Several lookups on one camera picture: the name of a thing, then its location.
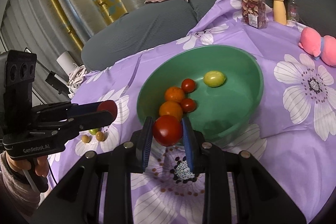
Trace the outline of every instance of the plush toy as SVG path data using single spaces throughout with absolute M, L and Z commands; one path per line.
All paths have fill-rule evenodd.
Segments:
M 315 60 L 320 58 L 329 66 L 336 67 L 336 38 L 326 35 L 321 37 L 320 34 L 306 27 L 301 33 L 299 46 L 307 53 L 314 56 Z

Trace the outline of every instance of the white paper roll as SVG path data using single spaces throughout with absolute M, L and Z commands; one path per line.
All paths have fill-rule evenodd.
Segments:
M 62 69 L 66 72 L 67 75 L 70 75 L 76 68 L 77 64 L 69 54 L 69 52 L 65 51 L 57 58 L 57 63 L 62 67 Z

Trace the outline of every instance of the snack bag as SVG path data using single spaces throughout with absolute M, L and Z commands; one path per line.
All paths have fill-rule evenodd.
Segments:
M 243 23 L 261 29 L 267 26 L 265 0 L 241 0 Z

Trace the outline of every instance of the floral tablecloth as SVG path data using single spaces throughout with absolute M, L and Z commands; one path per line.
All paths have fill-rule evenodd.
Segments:
M 267 12 L 268 27 L 258 30 L 241 23 L 240 0 L 217 0 L 186 37 L 86 75 L 72 102 L 115 100 L 118 116 L 102 129 L 104 142 L 93 137 L 85 144 L 80 135 L 66 144 L 64 152 L 50 155 L 56 180 L 86 151 L 111 151 L 141 128 L 137 96 L 145 80 L 163 62 L 193 47 L 230 45 L 256 58 L 264 75 L 264 94 L 245 133 L 223 148 L 236 153 L 250 151 L 307 221 L 312 220 L 336 185 L 336 70 L 298 47 L 302 26 L 280 25 L 273 22 L 270 8 Z M 51 176 L 48 179 L 54 186 Z M 146 172 L 132 174 L 131 179 L 135 224 L 202 222 L 204 175 L 190 172 L 183 147 L 164 148 L 154 141 Z

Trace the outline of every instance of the person's arm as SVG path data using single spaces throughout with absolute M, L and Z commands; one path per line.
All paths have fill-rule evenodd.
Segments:
M 32 190 L 23 172 L 13 165 L 11 159 L 7 161 L 6 152 L 0 154 L 0 187 L 4 187 L 18 211 L 26 216 L 31 216 L 39 205 L 40 193 Z

